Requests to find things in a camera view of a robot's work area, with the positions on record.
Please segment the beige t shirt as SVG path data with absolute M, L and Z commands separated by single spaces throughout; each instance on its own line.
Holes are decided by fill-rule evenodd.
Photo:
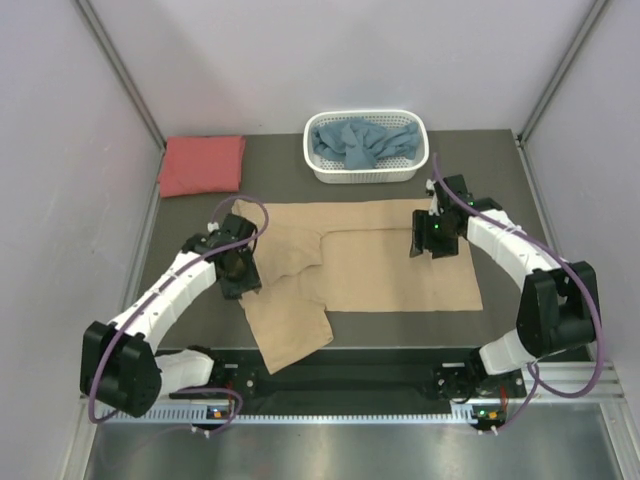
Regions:
M 240 304 L 269 373 L 329 345 L 330 312 L 480 311 L 471 251 L 412 258 L 412 214 L 427 199 L 271 203 L 234 214 L 266 230 L 254 259 L 262 287 Z

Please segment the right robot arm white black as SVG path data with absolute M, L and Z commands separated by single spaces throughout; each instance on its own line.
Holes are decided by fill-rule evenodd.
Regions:
M 519 308 L 512 330 L 472 351 L 466 380 L 476 394 L 498 389 L 504 374 L 550 355 L 599 341 L 597 279 L 587 262 L 569 263 L 515 224 L 493 199 L 476 199 L 461 175 L 429 180 L 431 205 L 412 214 L 413 257 L 458 255 L 467 241 L 515 282 Z

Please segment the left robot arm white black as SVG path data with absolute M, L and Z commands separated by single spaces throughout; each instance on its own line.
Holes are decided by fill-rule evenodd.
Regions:
M 225 370 L 203 350 L 159 354 L 160 343 L 187 308 L 218 285 L 226 300 L 261 288 L 254 260 L 261 234 L 253 222 L 228 214 L 206 234 L 190 237 L 169 268 L 114 319 L 93 322 L 84 332 L 79 386 L 94 402 L 139 418 L 156 400 L 195 387 L 216 396 Z

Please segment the white perforated plastic basket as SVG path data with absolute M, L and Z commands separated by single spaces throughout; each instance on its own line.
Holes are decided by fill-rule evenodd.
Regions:
M 336 121 L 354 119 L 368 120 L 388 129 L 415 123 L 419 137 L 415 158 L 391 156 L 378 160 L 372 168 L 349 170 L 344 167 L 343 162 L 327 159 L 314 151 L 312 140 L 314 128 L 323 127 Z M 306 122 L 303 133 L 303 152 L 307 166 L 321 182 L 327 184 L 394 183 L 412 179 L 417 171 L 426 165 L 430 146 L 422 119 L 410 111 L 394 109 L 338 110 L 318 113 Z

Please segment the folded red t shirt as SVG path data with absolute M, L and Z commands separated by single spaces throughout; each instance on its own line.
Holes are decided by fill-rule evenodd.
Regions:
M 243 136 L 172 136 L 158 175 L 159 195 L 171 198 L 240 190 Z

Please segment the crumpled blue t shirt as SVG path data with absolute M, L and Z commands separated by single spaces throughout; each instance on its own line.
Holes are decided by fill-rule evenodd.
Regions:
M 416 122 L 387 128 L 363 118 L 329 122 L 310 131 L 312 148 L 322 158 L 340 162 L 347 170 L 368 170 L 380 160 L 414 160 L 421 143 Z

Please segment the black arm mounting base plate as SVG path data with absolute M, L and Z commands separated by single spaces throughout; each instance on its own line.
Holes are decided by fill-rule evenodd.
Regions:
M 239 393 L 250 413 L 442 413 L 452 401 L 526 395 L 521 372 L 473 380 L 468 348 L 322 349 L 271 374 L 256 349 L 218 349 L 208 385 Z

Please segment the aluminium front frame rail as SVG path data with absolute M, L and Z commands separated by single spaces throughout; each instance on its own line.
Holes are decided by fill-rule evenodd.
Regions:
M 566 398 L 570 394 L 577 394 L 580 389 L 587 386 L 595 372 L 595 368 L 586 362 L 578 362 L 574 365 L 556 362 L 543 362 L 534 365 L 532 368 L 524 367 L 516 371 L 521 372 L 523 376 L 526 395 L 528 388 L 524 377 L 529 375 L 533 380 L 539 383 L 539 387 L 543 391 L 560 398 Z M 200 388 L 192 387 L 180 390 L 173 394 L 161 396 L 158 399 L 164 397 L 170 397 L 172 399 L 205 399 L 213 398 L 217 395 L 231 397 L 234 394 L 239 394 L 236 391 L 227 388 L 210 387 L 208 383 Z M 467 402 L 468 401 L 466 400 L 462 400 L 452 401 L 451 403 Z

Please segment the right aluminium corner post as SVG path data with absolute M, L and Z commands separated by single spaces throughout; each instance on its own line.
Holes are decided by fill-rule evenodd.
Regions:
M 611 2 L 609 0 L 595 0 L 590 3 L 586 14 L 579 22 L 575 33 L 571 36 L 567 47 L 535 102 L 532 111 L 527 116 L 524 126 L 515 136 L 516 145 L 519 148 L 523 149 L 532 137 L 589 38 L 606 14 L 610 4 Z

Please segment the aluminium corner post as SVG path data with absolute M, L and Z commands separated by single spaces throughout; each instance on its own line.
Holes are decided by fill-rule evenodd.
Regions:
M 532 137 L 589 38 L 606 14 L 610 4 L 611 2 L 609 0 L 595 0 L 590 3 L 586 14 L 579 22 L 575 33 L 571 36 L 567 47 L 535 102 L 532 111 L 527 116 L 524 126 L 515 136 L 516 145 L 519 148 L 523 149 Z
M 104 55 L 109 67 L 123 88 L 125 95 L 142 121 L 153 143 L 160 150 L 163 150 L 166 145 L 166 140 L 97 10 L 88 0 L 73 0 L 72 4 Z

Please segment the left aluminium corner post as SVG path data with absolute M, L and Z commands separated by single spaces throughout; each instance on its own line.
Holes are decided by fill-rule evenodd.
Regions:
M 104 55 L 109 67 L 123 88 L 125 95 L 142 121 L 153 143 L 160 150 L 163 150 L 166 145 L 166 140 L 97 10 L 88 0 L 73 0 L 72 4 Z

